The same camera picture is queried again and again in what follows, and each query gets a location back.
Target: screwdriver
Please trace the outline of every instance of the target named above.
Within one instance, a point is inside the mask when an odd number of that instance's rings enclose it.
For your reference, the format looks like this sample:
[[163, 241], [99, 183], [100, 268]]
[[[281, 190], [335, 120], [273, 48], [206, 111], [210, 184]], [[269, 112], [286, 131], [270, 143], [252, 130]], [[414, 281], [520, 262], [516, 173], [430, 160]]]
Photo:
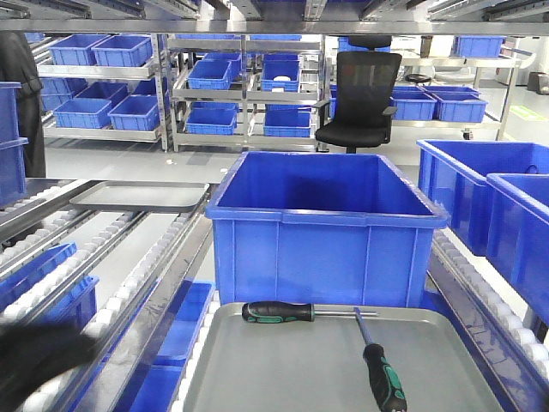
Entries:
[[[377, 316], [377, 312], [362, 312], [363, 316]], [[246, 322], [257, 324], [282, 324], [301, 320], [313, 322], [315, 316], [354, 316], [354, 312], [316, 311], [311, 303], [295, 305], [278, 300], [262, 300], [245, 303], [242, 306], [242, 318]]]
[[368, 365], [370, 387], [376, 398], [377, 406], [382, 412], [406, 412], [407, 402], [402, 391], [401, 381], [395, 369], [385, 359], [383, 346], [374, 343], [362, 319], [358, 307], [354, 308], [354, 317], [360, 327], [366, 347], [362, 357]]

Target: gray tray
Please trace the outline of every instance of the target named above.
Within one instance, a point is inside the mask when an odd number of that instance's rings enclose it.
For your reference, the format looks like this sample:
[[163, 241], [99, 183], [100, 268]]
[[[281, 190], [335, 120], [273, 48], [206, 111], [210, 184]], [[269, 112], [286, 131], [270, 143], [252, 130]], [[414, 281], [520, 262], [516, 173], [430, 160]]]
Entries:
[[[241, 307], [225, 305], [215, 314], [184, 412], [378, 412], [354, 318], [247, 324]], [[410, 412], [502, 410], [446, 318], [420, 309], [363, 309], [380, 314], [366, 322], [401, 378]]]
[[99, 183], [70, 202], [77, 209], [183, 213], [193, 210], [207, 189], [199, 183], [112, 181]]

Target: blue plastic crate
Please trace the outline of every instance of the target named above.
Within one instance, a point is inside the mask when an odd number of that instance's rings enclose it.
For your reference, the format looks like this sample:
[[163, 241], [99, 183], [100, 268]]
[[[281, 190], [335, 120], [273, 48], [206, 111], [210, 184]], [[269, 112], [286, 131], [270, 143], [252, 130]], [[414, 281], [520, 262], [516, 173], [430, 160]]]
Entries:
[[311, 111], [273, 110], [265, 113], [265, 136], [310, 137]]
[[301, 34], [252, 34], [250, 40], [299, 41]]
[[222, 101], [195, 101], [193, 109], [221, 109], [238, 112], [238, 103], [224, 103]]
[[128, 95], [127, 83], [95, 82], [89, 88], [81, 91], [77, 99], [110, 100], [116, 106]]
[[26, 138], [0, 142], [0, 208], [27, 193], [23, 144]]
[[63, 79], [54, 77], [40, 78], [43, 94], [69, 94], [80, 92], [87, 86], [86, 79]]
[[432, 120], [437, 101], [422, 92], [393, 92], [390, 104], [396, 107], [395, 120]]
[[240, 53], [208, 53], [204, 60], [226, 60], [231, 62], [232, 80], [240, 76], [242, 55]]
[[109, 37], [107, 34], [73, 34], [50, 46], [51, 57], [55, 64], [94, 66], [97, 62], [92, 47]]
[[549, 176], [489, 174], [494, 189], [486, 258], [549, 323]]
[[[339, 37], [339, 52], [368, 52], [371, 49], [368, 49], [367, 47], [357, 47], [356, 45], [349, 45], [349, 38], [348, 37]], [[388, 45], [387, 47], [378, 47], [374, 49], [375, 52], [390, 52], [391, 47]]]
[[215, 291], [212, 282], [193, 282], [154, 361], [155, 365], [183, 367], [198, 337]]
[[480, 91], [476, 88], [469, 88], [467, 86], [421, 86], [419, 89], [426, 91], [430, 94], [436, 93], [465, 93], [472, 94], [473, 96], [479, 96]]
[[86, 276], [41, 321], [72, 324], [77, 329], [83, 329], [97, 312], [95, 285], [99, 281], [97, 276]]
[[437, 92], [432, 96], [437, 99], [437, 118], [446, 122], [481, 123], [488, 104], [473, 94]]
[[41, 94], [42, 108], [45, 111], [55, 110], [65, 101], [74, 99], [78, 92], [60, 94]]
[[[263, 65], [261, 89], [273, 90], [273, 88], [284, 88], [285, 92], [298, 92], [300, 74], [299, 62], [265, 62]], [[290, 80], [285, 82], [275, 81], [275, 78], [278, 76], [287, 76]]]
[[450, 214], [449, 226], [485, 256], [492, 212], [488, 173], [549, 173], [549, 148], [525, 142], [419, 141], [419, 188]]
[[54, 246], [0, 282], [0, 311], [11, 305], [76, 252], [76, 244]]
[[418, 306], [447, 215], [385, 157], [248, 152], [206, 208], [221, 303]]
[[119, 130], [154, 130], [160, 123], [156, 96], [131, 95], [109, 112]]
[[189, 133], [232, 135], [237, 127], [237, 113], [234, 110], [193, 109], [186, 126]]
[[81, 127], [84, 129], [102, 129], [111, 123], [110, 100], [73, 99], [65, 101], [53, 111], [57, 127]]
[[17, 120], [17, 82], [0, 82], [0, 142], [8, 142], [19, 137]]
[[138, 67], [153, 55], [150, 36], [112, 36], [92, 47], [100, 66]]
[[497, 58], [505, 36], [457, 36], [453, 52], [462, 58]]
[[201, 60], [189, 73], [190, 88], [227, 90], [231, 87], [231, 62], [225, 60]]
[[263, 62], [299, 60], [298, 54], [275, 53], [263, 55]]
[[38, 43], [45, 39], [45, 36], [43, 33], [25, 33], [25, 38], [28, 43]]

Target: chair armrest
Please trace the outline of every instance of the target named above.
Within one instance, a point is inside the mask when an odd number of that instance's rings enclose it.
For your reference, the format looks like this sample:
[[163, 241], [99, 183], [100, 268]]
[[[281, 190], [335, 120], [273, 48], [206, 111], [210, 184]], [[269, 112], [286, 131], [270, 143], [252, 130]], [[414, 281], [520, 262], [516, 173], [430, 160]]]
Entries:
[[313, 109], [322, 109], [324, 107], [326, 107], [327, 105], [329, 105], [329, 100], [328, 99], [325, 99], [325, 100], [320, 100], [318, 101], [317, 103], [315, 103], [314, 105], [312, 105], [311, 107]]
[[383, 113], [381, 114], [384, 116], [394, 116], [395, 113], [396, 113], [396, 107], [389, 106], [389, 107], [385, 107], [385, 110], [383, 110]]

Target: office chair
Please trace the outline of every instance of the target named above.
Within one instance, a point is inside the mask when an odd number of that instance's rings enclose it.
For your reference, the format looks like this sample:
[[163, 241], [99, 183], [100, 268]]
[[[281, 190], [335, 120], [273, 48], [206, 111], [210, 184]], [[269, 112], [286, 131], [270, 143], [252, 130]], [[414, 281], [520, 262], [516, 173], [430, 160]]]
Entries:
[[329, 101], [323, 100], [314, 105], [320, 110], [322, 125], [315, 134], [317, 140], [346, 147], [347, 153], [356, 153], [357, 148], [375, 148], [388, 143], [392, 118], [396, 113], [396, 107], [389, 106], [389, 98], [401, 60], [400, 54], [387, 52], [338, 53], [335, 116], [330, 123], [324, 124], [325, 108]]

